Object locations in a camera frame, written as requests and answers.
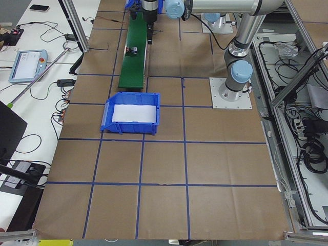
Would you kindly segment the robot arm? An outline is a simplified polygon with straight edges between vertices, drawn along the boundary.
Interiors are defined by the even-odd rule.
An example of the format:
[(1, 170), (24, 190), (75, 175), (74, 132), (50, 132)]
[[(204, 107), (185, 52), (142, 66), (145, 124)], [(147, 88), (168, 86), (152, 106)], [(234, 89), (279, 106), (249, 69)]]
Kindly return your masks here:
[(265, 16), (282, 5), (282, 1), (164, 1), (164, 13), (171, 19), (187, 21), (191, 16), (215, 16), (241, 14), (235, 37), (225, 48), (224, 60), (227, 78), (219, 88), (222, 99), (233, 102), (240, 99), (245, 84), (250, 80), (253, 68), (245, 60), (251, 42)]
[(205, 13), (203, 16), (208, 25), (214, 28), (223, 28), (231, 23), (230, 17), (227, 17), (226, 13)]

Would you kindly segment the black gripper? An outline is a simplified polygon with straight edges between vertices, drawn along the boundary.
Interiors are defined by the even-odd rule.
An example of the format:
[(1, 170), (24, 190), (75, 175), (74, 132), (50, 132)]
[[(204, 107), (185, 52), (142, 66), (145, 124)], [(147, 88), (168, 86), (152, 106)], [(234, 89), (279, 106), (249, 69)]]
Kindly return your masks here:
[(153, 42), (154, 22), (157, 21), (157, 10), (148, 11), (143, 9), (143, 19), (147, 23), (147, 42), (151, 45)]

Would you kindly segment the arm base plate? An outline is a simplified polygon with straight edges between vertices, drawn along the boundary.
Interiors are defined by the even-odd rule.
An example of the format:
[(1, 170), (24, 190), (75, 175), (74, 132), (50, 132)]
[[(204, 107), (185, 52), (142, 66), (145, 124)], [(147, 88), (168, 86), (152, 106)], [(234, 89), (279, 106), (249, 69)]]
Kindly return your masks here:
[(229, 14), (205, 13), (201, 14), (201, 19), (205, 22), (213, 33), (216, 34), (232, 34), (232, 21)]
[(234, 92), (226, 87), (226, 78), (210, 77), (209, 81), (214, 109), (252, 109), (249, 90), (246, 85), (241, 91)]

